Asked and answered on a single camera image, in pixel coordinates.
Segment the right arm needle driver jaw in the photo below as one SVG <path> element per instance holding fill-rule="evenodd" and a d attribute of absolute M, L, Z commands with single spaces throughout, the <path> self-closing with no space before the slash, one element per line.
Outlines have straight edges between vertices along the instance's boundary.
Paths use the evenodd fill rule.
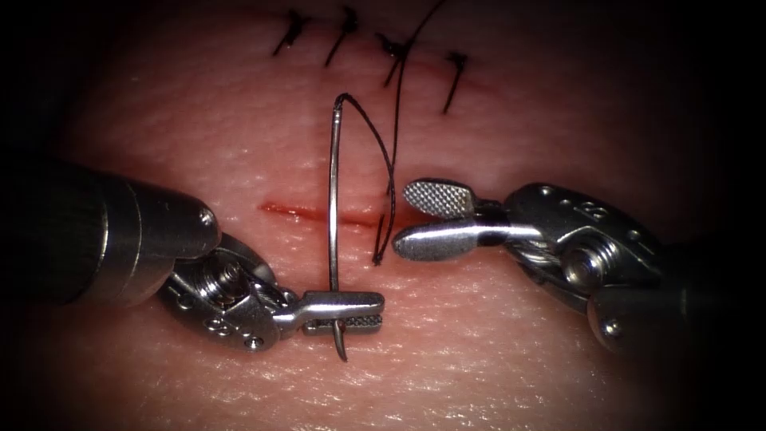
<path fill-rule="evenodd" d="M 452 219 L 406 227 L 393 240 L 393 250 L 412 261 L 454 259 L 477 247 L 494 247 L 508 240 L 515 228 L 489 219 Z"/>
<path fill-rule="evenodd" d="M 468 185 L 441 178 L 413 180 L 404 186 L 403 197 L 418 211 L 441 219 L 472 216 L 484 203 Z"/>

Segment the left arm needle driver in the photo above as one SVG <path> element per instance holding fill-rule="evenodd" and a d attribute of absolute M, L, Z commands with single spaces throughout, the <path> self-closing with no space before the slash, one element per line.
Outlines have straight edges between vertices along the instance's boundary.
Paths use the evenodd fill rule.
<path fill-rule="evenodd" d="M 208 254 L 178 260 L 157 296 L 188 329 L 248 352 L 280 340 L 273 315 L 298 299 L 278 285 L 265 260 L 228 234 Z"/>

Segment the right arm needle driver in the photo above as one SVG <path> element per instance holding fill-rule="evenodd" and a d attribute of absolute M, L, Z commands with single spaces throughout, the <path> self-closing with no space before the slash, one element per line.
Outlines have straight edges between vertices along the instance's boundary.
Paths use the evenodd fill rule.
<path fill-rule="evenodd" d="M 660 242 L 602 200 L 532 183 L 504 202 L 478 199 L 476 208 L 499 210 L 508 221 L 540 233 L 538 239 L 510 239 L 504 246 L 533 281 L 580 314 L 601 289 L 657 287 L 661 282 Z"/>

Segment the left arm needle driver jaw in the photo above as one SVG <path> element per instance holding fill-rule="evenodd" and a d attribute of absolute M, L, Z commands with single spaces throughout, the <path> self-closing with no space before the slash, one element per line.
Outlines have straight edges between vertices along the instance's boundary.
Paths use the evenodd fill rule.
<path fill-rule="evenodd" d="M 308 291 L 289 308 L 294 318 L 349 318 L 380 314 L 382 294 L 365 291 Z"/>
<path fill-rule="evenodd" d="M 348 335 L 375 334 L 382 327 L 380 314 L 339 319 L 340 328 Z M 334 319 L 315 319 L 302 327 L 304 335 L 332 335 Z"/>

